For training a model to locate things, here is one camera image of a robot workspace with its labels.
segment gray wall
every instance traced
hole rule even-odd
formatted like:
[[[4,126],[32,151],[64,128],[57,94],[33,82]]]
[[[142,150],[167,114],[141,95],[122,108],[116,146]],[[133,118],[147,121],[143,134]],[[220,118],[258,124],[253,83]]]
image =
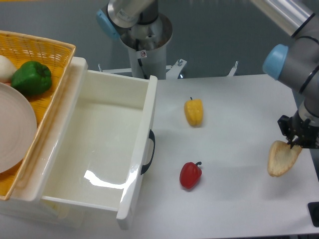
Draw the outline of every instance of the gray wall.
[[[46,0],[0,2],[0,29],[75,44],[76,56],[89,68],[129,68],[121,42],[108,39],[95,13],[106,0]],[[318,0],[303,1],[319,12]],[[167,64],[188,61],[187,77],[228,74],[239,61],[238,75],[262,74],[262,64],[277,44],[292,40],[248,0],[159,0],[159,10],[170,18],[173,37]]]

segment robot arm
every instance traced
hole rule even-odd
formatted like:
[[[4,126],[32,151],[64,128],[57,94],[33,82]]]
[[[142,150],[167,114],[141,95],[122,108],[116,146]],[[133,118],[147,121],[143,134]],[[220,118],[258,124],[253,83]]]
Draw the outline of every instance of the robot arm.
[[[109,37],[118,39],[136,24],[154,21],[158,14],[158,0],[110,0],[96,18]]]
[[[133,77],[166,78],[166,45],[172,25],[158,0],[110,0],[96,14],[103,31],[126,46]]]
[[[291,47],[278,45],[263,70],[305,97],[294,116],[282,116],[279,127],[288,144],[319,147],[319,18],[298,0],[251,0],[295,39]]]

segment black handle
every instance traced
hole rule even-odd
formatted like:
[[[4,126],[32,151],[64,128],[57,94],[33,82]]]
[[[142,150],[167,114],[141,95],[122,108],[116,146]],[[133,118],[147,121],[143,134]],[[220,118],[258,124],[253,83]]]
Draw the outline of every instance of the black handle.
[[[154,151],[155,151],[155,135],[153,133],[153,131],[150,129],[150,134],[149,134],[149,139],[151,141],[153,141],[154,143],[154,147],[153,147],[153,153],[152,153],[152,157],[151,157],[151,160],[149,161],[148,164],[145,164],[142,166],[142,169],[141,169],[141,175],[144,174],[150,167],[151,163],[152,163],[152,160],[153,160],[153,157],[154,157]]]

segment metal cylinder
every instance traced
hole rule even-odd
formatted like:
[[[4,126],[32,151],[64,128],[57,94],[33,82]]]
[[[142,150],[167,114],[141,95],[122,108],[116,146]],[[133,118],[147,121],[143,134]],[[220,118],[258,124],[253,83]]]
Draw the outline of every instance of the metal cylinder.
[[[137,24],[121,36],[121,41],[129,51],[134,77],[144,78],[145,73],[147,77],[153,75],[158,79],[166,78],[166,46],[172,34],[170,20],[159,13],[159,17],[151,24]],[[141,59],[143,70],[136,54],[140,50],[147,52],[147,57]]]
[[[302,102],[298,108],[298,114],[299,117],[302,119],[302,121],[306,121],[306,119],[310,119],[310,126],[319,127],[319,118],[311,114],[306,106],[305,102]]]
[[[313,13],[299,0],[251,0],[283,31],[292,36]]]

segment white bracket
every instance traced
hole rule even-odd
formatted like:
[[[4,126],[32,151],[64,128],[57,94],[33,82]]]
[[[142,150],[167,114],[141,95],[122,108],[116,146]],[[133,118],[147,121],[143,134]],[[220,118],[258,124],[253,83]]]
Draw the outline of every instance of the white bracket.
[[[237,66],[238,66],[238,61],[236,61],[235,65],[233,66],[233,68],[230,69],[230,72],[227,76],[234,76],[236,71],[237,71]]]
[[[178,79],[182,69],[186,66],[187,61],[183,59],[179,59],[176,61],[175,65],[172,66],[172,68],[166,72],[166,79],[167,80],[176,80]]]

